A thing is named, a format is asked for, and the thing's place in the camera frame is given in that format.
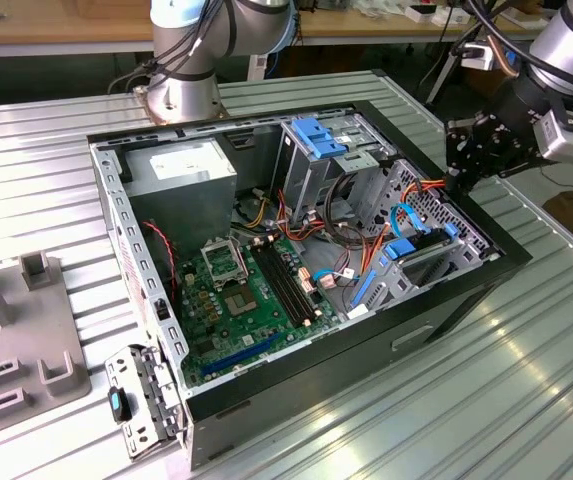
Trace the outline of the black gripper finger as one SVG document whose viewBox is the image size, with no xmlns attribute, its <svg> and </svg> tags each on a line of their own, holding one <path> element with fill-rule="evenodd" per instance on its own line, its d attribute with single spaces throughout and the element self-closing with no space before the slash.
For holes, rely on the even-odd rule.
<svg viewBox="0 0 573 480">
<path fill-rule="evenodd" d="M 493 173 L 496 116 L 477 113 L 446 124 L 445 183 L 449 192 L 469 193 Z"/>
<path fill-rule="evenodd" d="M 464 149 L 463 190 L 469 192 L 482 179 L 529 166 L 535 150 L 533 142 L 499 134 L 486 141 L 470 139 Z"/>
</svg>

